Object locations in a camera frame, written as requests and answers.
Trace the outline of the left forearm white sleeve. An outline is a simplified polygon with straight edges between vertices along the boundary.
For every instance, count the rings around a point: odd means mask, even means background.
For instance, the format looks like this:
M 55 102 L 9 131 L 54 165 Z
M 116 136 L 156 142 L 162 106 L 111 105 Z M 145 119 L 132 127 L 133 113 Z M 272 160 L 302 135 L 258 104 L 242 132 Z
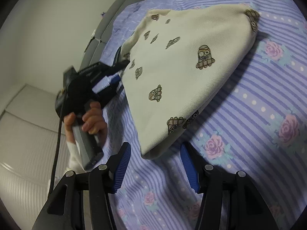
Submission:
M 62 176 L 69 170 L 74 171 L 76 174 L 85 172 L 82 167 L 78 145 L 66 141 L 63 147 L 64 149 L 60 151 L 59 164 L 55 175 L 55 185 L 57 185 Z

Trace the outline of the person's left hand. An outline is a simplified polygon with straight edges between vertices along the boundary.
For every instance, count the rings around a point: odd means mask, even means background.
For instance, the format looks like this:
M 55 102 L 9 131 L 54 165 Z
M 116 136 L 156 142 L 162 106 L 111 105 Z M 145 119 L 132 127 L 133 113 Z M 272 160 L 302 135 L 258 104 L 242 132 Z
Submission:
M 76 119 L 75 113 L 70 113 L 64 117 L 64 130 L 67 142 L 75 144 L 75 138 L 72 130 L 73 123 Z M 90 135 L 97 135 L 100 146 L 106 143 L 108 126 L 102 116 L 102 109 L 99 102 L 91 102 L 90 109 L 82 116 L 82 131 Z

